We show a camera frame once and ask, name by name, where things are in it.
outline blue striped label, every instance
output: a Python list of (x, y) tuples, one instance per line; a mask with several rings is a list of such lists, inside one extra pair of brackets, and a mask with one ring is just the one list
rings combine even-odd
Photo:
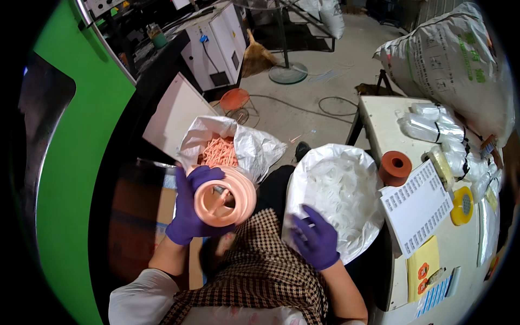
[(419, 318), (422, 314), (434, 308), (441, 301), (444, 300), (444, 298), (446, 297), (446, 292), (448, 291), (451, 277), (452, 276), (450, 275), (446, 280), (439, 283), (432, 289), (428, 290), (426, 295), (419, 300), (419, 305), (417, 307), (417, 315), (415, 316), (415, 318)]

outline black pants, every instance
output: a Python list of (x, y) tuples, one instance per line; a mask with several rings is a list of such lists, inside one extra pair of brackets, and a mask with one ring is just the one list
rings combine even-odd
[(289, 185), (289, 178), (294, 168), (294, 166), (290, 165), (281, 166), (264, 179), (257, 190), (256, 207), (253, 215), (271, 207), (275, 211), (280, 223), (283, 224), (287, 185)]

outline gloved hand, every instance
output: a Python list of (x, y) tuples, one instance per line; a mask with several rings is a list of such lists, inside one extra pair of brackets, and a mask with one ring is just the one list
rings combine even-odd
[(187, 245), (193, 237), (221, 236), (235, 229), (235, 225), (226, 227), (212, 227), (205, 224), (195, 213), (193, 207), (193, 194), (203, 183), (223, 179), (224, 172), (216, 167), (199, 166), (188, 175), (184, 169), (177, 167), (175, 170), (177, 181), (177, 208), (175, 218), (166, 228), (166, 235), (178, 245)]
[(293, 216), (297, 228), (291, 229), (291, 235), (303, 258), (318, 271), (331, 267), (340, 259), (336, 251), (337, 232), (313, 208), (303, 205), (309, 218)]

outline white sleeve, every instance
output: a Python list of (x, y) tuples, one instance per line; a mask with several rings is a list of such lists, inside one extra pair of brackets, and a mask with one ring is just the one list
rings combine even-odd
[(110, 294), (108, 319), (111, 325), (158, 324), (173, 303), (179, 287), (168, 274), (146, 269), (134, 282)]
[(341, 325), (365, 325), (365, 323), (363, 323), (360, 320), (354, 319), (354, 320), (348, 320), (346, 322), (343, 322), (343, 323), (341, 323)]

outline person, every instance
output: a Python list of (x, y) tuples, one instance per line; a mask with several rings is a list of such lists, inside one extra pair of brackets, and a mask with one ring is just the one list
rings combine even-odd
[[(298, 162), (310, 147), (296, 148)], [(203, 223), (193, 194), (206, 181), (224, 178), (219, 168), (197, 167), (186, 177), (176, 170), (176, 213), (149, 268), (110, 294), (109, 320), (116, 324), (273, 324), (340, 323), (363, 325), (368, 312), (336, 251), (337, 233), (310, 206), (294, 217), (291, 234), (300, 251), (280, 239), (285, 192), (293, 166), (273, 171), (259, 186), (252, 217), (235, 228)], [(179, 290), (194, 237), (236, 237), (207, 283)]]

